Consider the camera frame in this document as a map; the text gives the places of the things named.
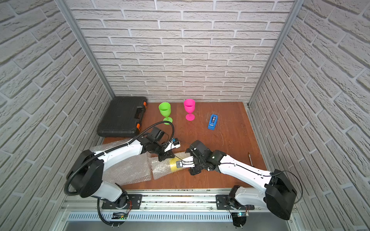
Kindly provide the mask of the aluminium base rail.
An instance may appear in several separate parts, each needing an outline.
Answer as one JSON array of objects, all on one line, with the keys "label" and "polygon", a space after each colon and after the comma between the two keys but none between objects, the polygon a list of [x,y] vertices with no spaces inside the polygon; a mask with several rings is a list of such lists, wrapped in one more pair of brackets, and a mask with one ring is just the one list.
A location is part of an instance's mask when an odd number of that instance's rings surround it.
[{"label": "aluminium base rail", "polygon": [[227,203],[230,188],[183,190],[129,190],[130,203],[123,209],[95,198],[68,196],[59,211],[61,221],[107,222],[228,222],[271,212],[257,202],[256,189],[245,188],[248,204],[239,209]]}]

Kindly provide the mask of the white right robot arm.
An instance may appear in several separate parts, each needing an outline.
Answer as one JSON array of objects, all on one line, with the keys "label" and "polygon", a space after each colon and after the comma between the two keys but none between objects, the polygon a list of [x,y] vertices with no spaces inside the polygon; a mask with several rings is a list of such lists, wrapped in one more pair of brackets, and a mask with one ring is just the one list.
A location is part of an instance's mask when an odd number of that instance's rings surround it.
[{"label": "white right robot arm", "polygon": [[182,160],[178,166],[189,168],[191,174],[196,175],[202,170],[216,171],[243,181],[258,191],[256,196],[252,196],[245,188],[234,187],[229,195],[229,203],[233,208],[248,205],[266,207],[275,216],[283,220],[290,219],[297,190],[283,171],[257,169],[219,150],[205,154],[200,154],[198,148],[189,151],[190,157]]}]

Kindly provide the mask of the green plastic wine glass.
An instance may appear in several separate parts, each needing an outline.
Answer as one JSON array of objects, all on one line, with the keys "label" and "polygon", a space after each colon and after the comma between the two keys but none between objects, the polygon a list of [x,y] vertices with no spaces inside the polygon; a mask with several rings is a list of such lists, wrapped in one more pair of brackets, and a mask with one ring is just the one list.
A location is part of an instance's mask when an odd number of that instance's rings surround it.
[{"label": "green plastic wine glass", "polygon": [[159,105],[159,111],[162,116],[164,116],[163,121],[171,122],[172,123],[172,118],[170,117],[171,115],[171,105],[168,102],[163,102]]}]

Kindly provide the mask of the black handled screwdriver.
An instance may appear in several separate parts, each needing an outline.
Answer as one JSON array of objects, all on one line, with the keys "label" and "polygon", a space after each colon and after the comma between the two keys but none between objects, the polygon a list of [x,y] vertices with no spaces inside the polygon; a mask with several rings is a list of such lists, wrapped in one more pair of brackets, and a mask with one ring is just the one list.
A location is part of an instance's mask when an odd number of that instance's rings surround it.
[{"label": "black handled screwdriver", "polygon": [[251,165],[252,167],[254,167],[253,162],[252,162],[252,159],[251,159],[251,154],[250,154],[250,153],[248,153],[248,157],[249,157],[249,160],[250,160],[250,165]]}]

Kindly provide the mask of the blue tape dispenser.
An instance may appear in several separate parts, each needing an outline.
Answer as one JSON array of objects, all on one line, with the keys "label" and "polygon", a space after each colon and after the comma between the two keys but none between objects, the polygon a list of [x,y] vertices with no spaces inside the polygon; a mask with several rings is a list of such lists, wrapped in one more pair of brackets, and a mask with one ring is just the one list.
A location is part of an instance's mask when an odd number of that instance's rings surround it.
[{"label": "blue tape dispenser", "polygon": [[212,114],[208,123],[208,129],[209,130],[215,130],[215,127],[217,125],[218,116],[215,114]]}]

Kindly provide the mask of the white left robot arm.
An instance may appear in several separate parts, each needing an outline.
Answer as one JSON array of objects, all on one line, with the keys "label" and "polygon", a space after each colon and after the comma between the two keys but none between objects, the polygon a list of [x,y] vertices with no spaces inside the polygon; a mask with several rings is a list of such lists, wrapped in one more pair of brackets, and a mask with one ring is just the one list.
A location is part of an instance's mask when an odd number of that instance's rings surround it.
[{"label": "white left robot arm", "polygon": [[173,141],[175,139],[171,138],[167,143],[159,144],[156,139],[141,136],[110,149],[97,152],[85,150],[66,175],[64,193],[82,198],[94,197],[122,208],[126,205],[127,193],[118,185],[103,181],[103,173],[128,158],[146,152],[158,155],[159,161],[174,158],[172,149],[179,147],[179,142],[173,144]]}]

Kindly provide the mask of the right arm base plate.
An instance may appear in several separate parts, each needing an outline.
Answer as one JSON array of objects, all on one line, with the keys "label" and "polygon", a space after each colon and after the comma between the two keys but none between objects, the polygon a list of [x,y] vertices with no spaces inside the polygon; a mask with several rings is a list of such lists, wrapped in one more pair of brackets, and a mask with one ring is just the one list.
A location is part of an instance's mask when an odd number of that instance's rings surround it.
[{"label": "right arm base plate", "polygon": [[254,205],[243,206],[229,195],[217,194],[215,198],[218,210],[255,210]]}]

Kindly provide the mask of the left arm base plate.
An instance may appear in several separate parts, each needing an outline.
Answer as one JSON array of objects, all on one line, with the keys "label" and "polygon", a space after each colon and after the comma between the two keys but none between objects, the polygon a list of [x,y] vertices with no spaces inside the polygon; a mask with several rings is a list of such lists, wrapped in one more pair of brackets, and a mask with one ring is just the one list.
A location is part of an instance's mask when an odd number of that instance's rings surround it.
[{"label": "left arm base plate", "polygon": [[142,194],[124,194],[115,202],[104,199],[102,209],[139,209],[142,203]]}]

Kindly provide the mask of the yellow plastic wine glass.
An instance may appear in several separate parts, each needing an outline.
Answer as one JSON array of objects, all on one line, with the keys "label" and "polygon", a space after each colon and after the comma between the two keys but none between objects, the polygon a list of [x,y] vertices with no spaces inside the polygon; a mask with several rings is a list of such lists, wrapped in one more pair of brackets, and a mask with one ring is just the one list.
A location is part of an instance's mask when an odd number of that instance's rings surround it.
[{"label": "yellow plastic wine glass", "polygon": [[171,172],[177,172],[187,167],[193,167],[193,165],[194,165],[193,157],[186,157],[185,159],[180,159],[176,157],[170,160]]}]

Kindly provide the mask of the black plastic tool case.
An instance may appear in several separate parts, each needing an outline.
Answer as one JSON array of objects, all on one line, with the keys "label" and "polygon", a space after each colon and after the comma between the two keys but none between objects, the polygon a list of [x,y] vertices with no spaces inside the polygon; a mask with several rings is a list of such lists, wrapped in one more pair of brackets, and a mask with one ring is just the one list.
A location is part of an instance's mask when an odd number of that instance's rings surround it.
[{"label": "black plastic tool case", "polygon": [[134,137],[139,134],[147,98],[144,96],[116,96],[110,102],[97,127],[100,137]]}]

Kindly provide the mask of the pink plastic wine glass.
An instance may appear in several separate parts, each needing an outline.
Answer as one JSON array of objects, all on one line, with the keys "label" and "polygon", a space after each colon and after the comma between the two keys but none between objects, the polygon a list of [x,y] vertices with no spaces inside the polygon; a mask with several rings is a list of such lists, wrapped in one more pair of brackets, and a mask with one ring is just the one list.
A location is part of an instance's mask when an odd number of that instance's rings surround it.
[{"label": "pink plastic wine glass", "polygon": [[196,102],[193,99],[186,99],[184,101],[184,108],[187,112],[186,120],[193,121],[195,119],[195,115],[193,114],[193,112],[195,111],[195,105]]}]

